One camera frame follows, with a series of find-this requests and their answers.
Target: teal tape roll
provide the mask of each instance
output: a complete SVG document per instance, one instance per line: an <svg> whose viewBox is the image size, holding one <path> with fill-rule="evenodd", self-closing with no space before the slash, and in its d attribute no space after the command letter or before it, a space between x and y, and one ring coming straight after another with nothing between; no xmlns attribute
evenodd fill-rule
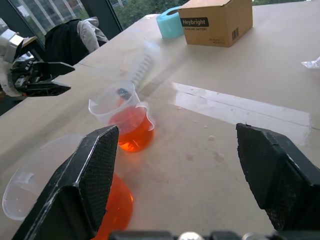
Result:
<svg viewBox="0 0 320 240"><path fill-rule="evenodd" d="M184 34L178 9L176 6L156 17L161 35L164 39L174 39Z"/></svg>

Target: transparent measuring cup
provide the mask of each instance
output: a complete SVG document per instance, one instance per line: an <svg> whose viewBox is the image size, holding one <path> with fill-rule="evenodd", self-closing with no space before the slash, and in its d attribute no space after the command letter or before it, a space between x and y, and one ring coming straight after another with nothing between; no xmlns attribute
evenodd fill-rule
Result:
<svg viewBox="0 0 320 240"><path fill-rule="evenodd" d="M128 152L141 151L154 137L155 121L149 105L140 102L131 81L117 81L91 98L89 111L105 126L118 126L118 144Z"/></svg>
<svg viewBox="0 0 320 240"><path fill-rule="evenodd" d="M23 165L11 177L2 198L7 217L23 221L57 168L77 149L83 136L59 137L20 159Z"/></svg>

